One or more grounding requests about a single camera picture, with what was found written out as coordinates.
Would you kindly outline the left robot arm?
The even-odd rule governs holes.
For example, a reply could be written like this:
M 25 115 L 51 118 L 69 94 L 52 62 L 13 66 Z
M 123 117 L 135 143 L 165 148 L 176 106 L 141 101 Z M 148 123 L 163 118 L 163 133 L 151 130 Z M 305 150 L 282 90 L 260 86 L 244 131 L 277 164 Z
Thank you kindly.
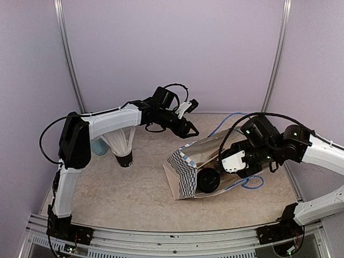
M 120 166 L 129 167 L 133 162 L 132 142 L 137 126 L 157 124 L 161 132 L 170 129 L 181 139 L 198 136 L 199 131 L 184 117 L 198 105 L 195 99 L 180 102 L 167 85 L 157 87 L 151 97 L 129 101 L 112 110 L 71 112 L 63 117 L 65 123 L 56 162 L 58 172 L 53 183 L 53 201 L 48 207 L 48 215 L 59 218 L 53 225 L 55 232 L 64 239 L 75 234 L 75 226 L 65 218 L 71 216 L 71 203 L 81 170 L 90 162 L 92 141 L 102 139 Z

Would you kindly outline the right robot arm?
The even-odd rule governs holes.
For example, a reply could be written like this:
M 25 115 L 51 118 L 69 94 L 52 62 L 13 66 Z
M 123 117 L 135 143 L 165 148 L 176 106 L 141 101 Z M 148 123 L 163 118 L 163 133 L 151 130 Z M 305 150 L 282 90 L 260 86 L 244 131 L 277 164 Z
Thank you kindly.
M 289 125 L 283 133 L 264 115 L 258 115 L 241 126 L 247 138 L 242 161 L 248 168 L 271 165 L 281 166 L 285 161 L 315 164 L 343 174 L 343 147 L 325 139 L 300 125 Z M 343 187 L 299 204 L 288 205 L 275 226 L 275 234 L 287 238 L 299 226 L 307 225 L 321 218 L 343 211 Z

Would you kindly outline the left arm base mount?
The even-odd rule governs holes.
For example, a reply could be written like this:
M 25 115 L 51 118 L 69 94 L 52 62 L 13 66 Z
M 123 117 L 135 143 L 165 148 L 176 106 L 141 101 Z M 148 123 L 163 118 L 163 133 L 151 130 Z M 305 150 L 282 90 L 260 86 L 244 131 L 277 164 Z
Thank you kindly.
M 58 218 L 52 206 L 48 205 L 48 222 L 46 234 L 60 240 L 89 246 L 94 230 L 91 227 L 79 226 L 71 223 L 72 216 Z

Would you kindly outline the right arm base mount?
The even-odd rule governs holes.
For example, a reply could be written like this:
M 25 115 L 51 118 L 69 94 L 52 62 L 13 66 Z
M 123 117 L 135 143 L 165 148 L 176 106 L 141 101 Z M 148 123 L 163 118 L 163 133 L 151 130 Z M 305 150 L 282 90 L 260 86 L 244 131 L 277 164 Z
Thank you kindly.
M 256 229 L 261 245 L 290 239 L 304 233 L 304 227 L 298 225 L 294 220 L 296 206 L 297 203 L 287 205 L 276 224 L 265 225 Z

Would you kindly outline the checkered paper takeout bag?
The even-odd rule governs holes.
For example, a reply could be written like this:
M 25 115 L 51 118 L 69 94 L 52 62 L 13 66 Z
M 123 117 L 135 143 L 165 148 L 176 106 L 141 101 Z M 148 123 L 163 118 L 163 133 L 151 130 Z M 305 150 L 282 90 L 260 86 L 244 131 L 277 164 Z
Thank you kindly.
M 246 189 L 263 186 L 262 170 L 241 178 L 218 167 L 218 149 L 226 132 L 214 130 L 209 137 L 186 144 L 174 151 L 163 164 L 174 200 L 208 198 L 223 194 L 237 185 Z

